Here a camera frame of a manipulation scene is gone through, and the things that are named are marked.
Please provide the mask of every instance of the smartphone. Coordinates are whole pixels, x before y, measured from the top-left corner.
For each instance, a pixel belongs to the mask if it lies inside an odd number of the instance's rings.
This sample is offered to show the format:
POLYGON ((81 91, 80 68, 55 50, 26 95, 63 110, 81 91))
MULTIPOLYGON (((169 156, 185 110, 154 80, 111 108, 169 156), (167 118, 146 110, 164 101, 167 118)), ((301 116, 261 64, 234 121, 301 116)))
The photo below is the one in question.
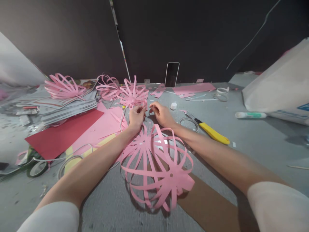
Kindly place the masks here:
POLYGON ((165 87, 173 88, 176 86, 179 70, 179 62, 169 62, 166 67, 165 87))

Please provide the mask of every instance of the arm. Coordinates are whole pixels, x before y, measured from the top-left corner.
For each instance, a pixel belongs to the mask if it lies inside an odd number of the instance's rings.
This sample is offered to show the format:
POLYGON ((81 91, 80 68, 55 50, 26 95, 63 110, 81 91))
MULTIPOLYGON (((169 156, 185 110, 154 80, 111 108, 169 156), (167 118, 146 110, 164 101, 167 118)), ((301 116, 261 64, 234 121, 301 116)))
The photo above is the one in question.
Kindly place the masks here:
POLYGON ((250 186, 262 181, 287 185, 280 177, 247 155, 177 124, 168 108, 160 103, 154 102, 149 107, 151 108, 149 113, 154 112, 163 127, 170 127, 177 136, 245 195, 250 186))
POLYGON ((72 202, 80 208, 86 196, 102 179, 131 139, 139 132, 146 110, 142 106, 132 109, 128 128, 78 162, 48 191, 35 211, 57 201, 72 202))

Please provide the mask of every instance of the yellow utility knife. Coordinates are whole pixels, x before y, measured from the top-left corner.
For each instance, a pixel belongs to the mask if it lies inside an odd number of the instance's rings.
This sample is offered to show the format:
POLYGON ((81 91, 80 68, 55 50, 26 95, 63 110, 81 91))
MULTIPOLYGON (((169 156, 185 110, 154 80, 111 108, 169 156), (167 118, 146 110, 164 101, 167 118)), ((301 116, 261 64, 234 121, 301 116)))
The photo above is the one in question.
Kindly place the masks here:
POLYGON ((194 117, 192 114, 190 114, 188 111, 185 113, 189 118, 193 119, 197 122, 197 124, 212 137, 214 140, 223 143, 223 144, 229 144, 229 139, 224 137, 223 135, 216 132, 214 129, 212 129, 210 126, 208 126, 206 123, 198 120, 196 117, 194 117))

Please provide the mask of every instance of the glue stick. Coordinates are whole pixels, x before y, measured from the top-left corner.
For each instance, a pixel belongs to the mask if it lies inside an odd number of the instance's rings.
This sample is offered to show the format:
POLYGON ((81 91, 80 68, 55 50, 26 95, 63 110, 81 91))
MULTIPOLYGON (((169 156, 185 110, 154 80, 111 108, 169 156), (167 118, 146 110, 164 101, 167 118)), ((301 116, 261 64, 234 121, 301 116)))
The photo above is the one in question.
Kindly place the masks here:
POLYGON ((237 112, 235 114, 236 118, 266 118, 265 113, 260 112, 237 112))

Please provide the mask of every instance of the red paper sheet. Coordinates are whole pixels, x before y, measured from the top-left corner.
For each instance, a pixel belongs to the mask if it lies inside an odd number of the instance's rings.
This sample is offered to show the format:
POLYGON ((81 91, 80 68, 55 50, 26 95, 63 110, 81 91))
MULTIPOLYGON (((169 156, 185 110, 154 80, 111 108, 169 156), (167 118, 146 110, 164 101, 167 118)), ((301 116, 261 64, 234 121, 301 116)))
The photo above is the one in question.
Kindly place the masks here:
POLYGON ((70 147, 103 114, 103 112, 93 109, 68 119, 58 127, 50 127, 29 136, 25 140, 44 159, 52 160, 70 147))

